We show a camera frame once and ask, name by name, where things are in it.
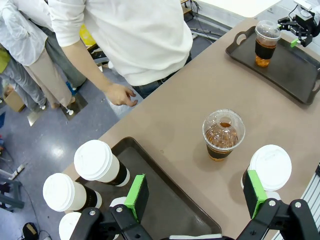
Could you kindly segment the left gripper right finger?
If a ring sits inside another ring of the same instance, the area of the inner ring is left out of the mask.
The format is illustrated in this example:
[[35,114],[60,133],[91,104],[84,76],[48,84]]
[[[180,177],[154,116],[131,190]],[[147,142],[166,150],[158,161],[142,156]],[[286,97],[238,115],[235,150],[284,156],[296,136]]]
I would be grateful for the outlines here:
[[246,170],[243,193],[250,222],[238,240],[263,240],[270,230],[277,230],[284,240],[316,240],[318,229],[307,202],[295,199],[290,204],[268,198],[255,170]]

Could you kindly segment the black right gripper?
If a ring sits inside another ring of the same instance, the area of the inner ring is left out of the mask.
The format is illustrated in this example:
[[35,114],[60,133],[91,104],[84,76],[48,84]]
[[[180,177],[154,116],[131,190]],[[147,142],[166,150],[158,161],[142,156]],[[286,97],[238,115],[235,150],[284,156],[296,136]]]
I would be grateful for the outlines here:
[[277,25],[281,31],[290,31],[296,36],[301,36],[290,43],[291,48],[307,47],[313,40],[314,16],[312,14],[308,17],[296,14],[292,19],[288,16],[283,17],[277,21]]

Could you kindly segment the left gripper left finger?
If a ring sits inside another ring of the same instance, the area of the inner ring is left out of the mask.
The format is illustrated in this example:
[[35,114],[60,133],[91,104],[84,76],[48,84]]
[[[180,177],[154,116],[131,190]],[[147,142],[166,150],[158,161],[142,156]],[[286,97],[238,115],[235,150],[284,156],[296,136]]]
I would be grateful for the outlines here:
[[145,174],[137,175],[124,204],[111,206],[101,212],[85,208],[71,234],[72,240],[112,240],[116,235],[125,240],[150,240],[152,237],[141,225],[149,198]]

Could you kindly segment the person's right hand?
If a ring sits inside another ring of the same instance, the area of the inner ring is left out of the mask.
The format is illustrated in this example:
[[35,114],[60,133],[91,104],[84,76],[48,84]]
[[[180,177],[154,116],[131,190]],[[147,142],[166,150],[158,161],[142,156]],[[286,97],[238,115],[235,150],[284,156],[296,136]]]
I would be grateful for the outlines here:
[[126,105],[129,107],[134,107],[138,103],[138,100],[131,99],[131,97],[136,97],[136,94],[133,92],[133,90],[124,85],[109,83],[102,91],[110,100],[110,102],[116,106]]

